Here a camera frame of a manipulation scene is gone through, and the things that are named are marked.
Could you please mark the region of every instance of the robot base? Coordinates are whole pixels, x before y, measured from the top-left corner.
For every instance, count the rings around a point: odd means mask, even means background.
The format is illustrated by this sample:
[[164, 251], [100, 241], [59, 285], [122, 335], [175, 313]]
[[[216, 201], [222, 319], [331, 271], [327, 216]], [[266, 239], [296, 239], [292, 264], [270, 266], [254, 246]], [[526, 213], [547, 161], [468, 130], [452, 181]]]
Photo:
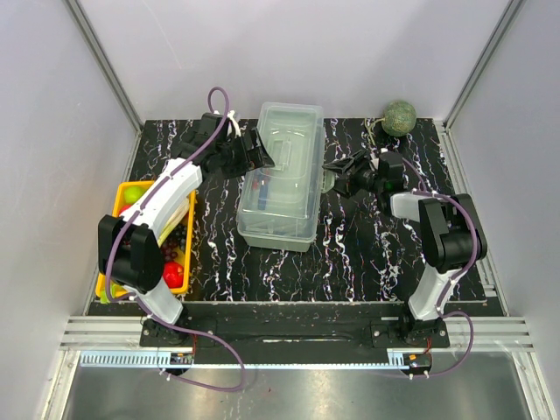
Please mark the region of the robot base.
[[414, 319], [407, 308], [398, 320], [382, 321], [371, 325], [371, 336], [376, 348], [450, 346], [445, 322], [441, 318], [428, 321]]
[[[218, 324], [215, 318], [197, 318], [193, 320], [188, 315], [188, 310], [184, 307], [175, 325], [193, 330], [216, 332]], [[143, 322], [140, 347], [191, 347], [192, 345], [193, 338], [189, 334], [174, 331], [158, 324], [153, 319], [146, 319]], [[215, 343], [210, 339], [199, 337], [196, 346], [214, 347]]]

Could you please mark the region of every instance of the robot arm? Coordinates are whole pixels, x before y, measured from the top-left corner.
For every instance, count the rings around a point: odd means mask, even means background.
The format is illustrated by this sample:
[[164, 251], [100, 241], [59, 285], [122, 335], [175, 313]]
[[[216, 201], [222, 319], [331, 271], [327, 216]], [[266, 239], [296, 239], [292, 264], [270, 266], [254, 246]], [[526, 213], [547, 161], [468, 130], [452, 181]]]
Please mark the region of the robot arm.
[[99, 270], [106, 274], [116, 237], [133, 220], [118, 245], [111, 278], [137, 294], [152, 313], [169, 324], [178, 321], [183, 306], [162, 278], [164, 258], [159, 245], [165, 232], [174, 228], [185, 214], [187, 197], [218, 170], [225, 178], [234, 178], [247, 171], [274, 166], [258, 131], [252, 129], [242, 136], [233, 111], [215, 140], [186, 164], [186, 159], [214, 133], [221, 118], [217, 114], [204, 114], [198, 127], [173, 151], [174, 157], [144, 196], [120, 217], [106, 215], [99, 222]]
[[414, 341], [438, 330], [445, 303], [465, 272], [476, 245], [476, 259], [486, 256], [487, 241], [468, 194], [452, 200], [465, 209], [474, 226], [477, 243], [473, 244], [465, 217], [455, 206], [443, 199], [417, 195], [404, 188], [404, 161], [397, 153], [383, 150], [379, 157], [368, 156], [364, 150], [339, 161], [326, 164], [338, 178], [333, 189], [344, 197], [359, 190], [371, 192], [377, 205], [387, 216], [409, 219], [420, 224], [422, 250], [426, 267], [414, 294], [405, 305], [399, 320], [399, 333], [405, 341]]

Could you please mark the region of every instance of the grapes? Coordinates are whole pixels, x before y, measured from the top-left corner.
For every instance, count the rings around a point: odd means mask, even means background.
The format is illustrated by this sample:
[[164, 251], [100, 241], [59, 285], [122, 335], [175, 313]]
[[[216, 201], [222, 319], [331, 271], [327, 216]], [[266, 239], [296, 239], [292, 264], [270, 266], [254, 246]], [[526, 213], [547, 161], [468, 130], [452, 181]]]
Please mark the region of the grapes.
[[179, 248], [183, 253], [186, 252], [186, 226], [179, 223], [165, 238], [161, 244], [161, 253], [166, 262], [173, 261], [179, 255], [174, 249]]

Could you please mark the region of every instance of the green melon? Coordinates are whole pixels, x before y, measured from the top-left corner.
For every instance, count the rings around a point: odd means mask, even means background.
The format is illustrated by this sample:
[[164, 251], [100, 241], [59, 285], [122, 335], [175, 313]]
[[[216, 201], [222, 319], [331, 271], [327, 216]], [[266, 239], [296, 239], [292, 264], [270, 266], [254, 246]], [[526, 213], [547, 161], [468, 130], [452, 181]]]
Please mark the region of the green melon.
[[387, 134], [400, 137], [409, 134], [417, 124], [417, 112], [406, 101], [393, 101], [386, 108], [381, 126]]

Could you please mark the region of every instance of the red apple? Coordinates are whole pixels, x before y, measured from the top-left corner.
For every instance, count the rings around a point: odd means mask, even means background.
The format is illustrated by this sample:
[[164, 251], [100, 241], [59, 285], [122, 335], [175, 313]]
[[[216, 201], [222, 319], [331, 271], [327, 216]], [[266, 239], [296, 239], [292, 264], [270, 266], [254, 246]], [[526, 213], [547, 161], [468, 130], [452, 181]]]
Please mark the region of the red apple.
[[170, 289], [177, 289], [183, 285], [183, 266], [178, 262], [169, 261], [164, 266], [164, 281]]
[[125, 210], [128, 210], [128, 209], [131, 208], [131, 207], [132, 207], [131, 204], [125, 204], [124, 206], [122, 206], [122, 207], [121, 207], [121, 210], [119, 210], [119, 216], [120, 216], [121, 214], [123, 214], [123, 212], [124, 212]]

